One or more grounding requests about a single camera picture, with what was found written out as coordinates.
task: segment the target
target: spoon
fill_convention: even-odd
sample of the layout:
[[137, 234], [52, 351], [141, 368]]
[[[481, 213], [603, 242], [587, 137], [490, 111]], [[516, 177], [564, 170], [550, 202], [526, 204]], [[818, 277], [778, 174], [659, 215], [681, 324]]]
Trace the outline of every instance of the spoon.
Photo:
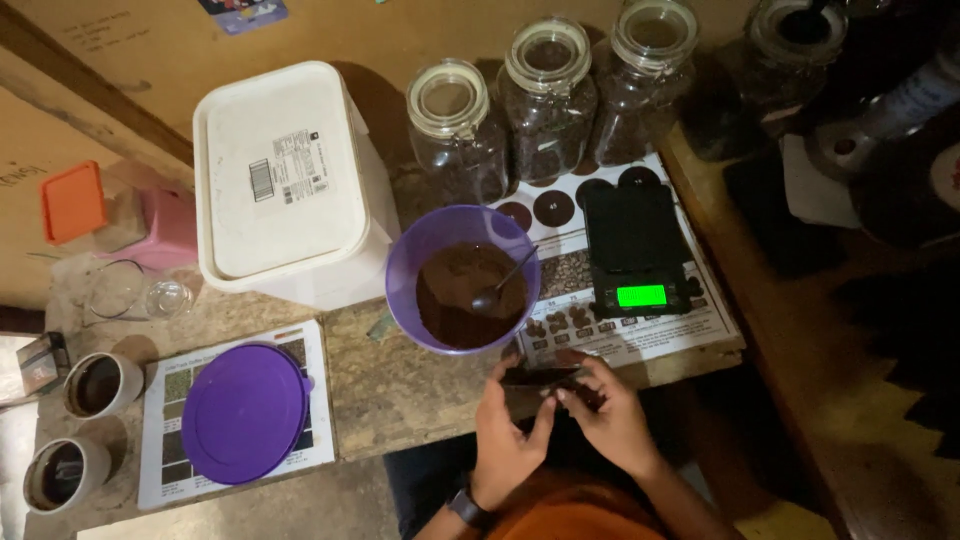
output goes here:
[[805, 10], [789, 13], [777, 26], [780, 35], [800, 45], [823, 41], [830, 33], [830, 25], [820, 15], [830, 0], [812, 0]]
[[493, 311], [493, 308], [496, 306], [496, 301], [500, 299], [500, 289], [514, 276], [516, 271], [520, 269], [520, 266], [523, 266], [523, 263], [537, 252], [537, 248], [539, 248], [539, 246], [534, 246], [534, 249], [530, 250], [530, 253], [514, 266], [514, 269], [507, 274], [507, 277], [504, 278], [503, 281], [494, 287], [484, 287], [477, 292], [476, 296], [473, 297], [473, 301], [470, 303], [470, 307], [473, 308], [474, 313], [486, 315]]

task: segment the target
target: dark cloth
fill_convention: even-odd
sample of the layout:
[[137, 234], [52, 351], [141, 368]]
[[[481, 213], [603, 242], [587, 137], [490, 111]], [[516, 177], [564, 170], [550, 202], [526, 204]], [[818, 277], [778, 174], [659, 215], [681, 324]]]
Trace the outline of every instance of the dark cloth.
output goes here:
[[[528, 418], [518, 425], [529, 432], [534, 419]], [[475, 433], [383, 456], [403, 540], [416, 536], [446, 501], [465, 485], [466, 473], [473, 470], [476, 458]], [[633, 479], [590, 445], [580, 425], [565, 410], [557, 410], [543, 465], [603, 480], [649, 506]]]

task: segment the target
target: scale screen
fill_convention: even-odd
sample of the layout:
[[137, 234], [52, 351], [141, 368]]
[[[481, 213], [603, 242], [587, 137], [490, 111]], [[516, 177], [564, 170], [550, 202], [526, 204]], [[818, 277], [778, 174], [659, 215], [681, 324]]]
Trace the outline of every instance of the scale screen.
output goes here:
[[620, 307], [666, 306], [663, 285], [617, 287], [616, 301]]

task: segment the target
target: pink container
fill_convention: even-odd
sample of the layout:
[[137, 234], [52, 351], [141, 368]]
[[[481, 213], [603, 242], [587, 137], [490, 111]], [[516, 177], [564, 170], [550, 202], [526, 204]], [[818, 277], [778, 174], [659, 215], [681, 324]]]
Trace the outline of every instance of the pink container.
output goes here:
[[129, 258], [141, 266], [165, 270], [197, 261], [197, 213], [193, 201], [163, 189], [140, 191], [147, 237], [97, 258]]

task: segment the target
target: digital scale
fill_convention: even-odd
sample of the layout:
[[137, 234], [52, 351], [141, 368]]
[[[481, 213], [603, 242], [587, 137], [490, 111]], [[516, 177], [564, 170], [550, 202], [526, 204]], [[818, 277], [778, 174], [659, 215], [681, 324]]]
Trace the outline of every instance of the digital scale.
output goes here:
[[684, 263], [693, 260], [673, 192], [659, 179], [598, 183], [584, 193], [593, 312], [602, 318], [691, 310]]

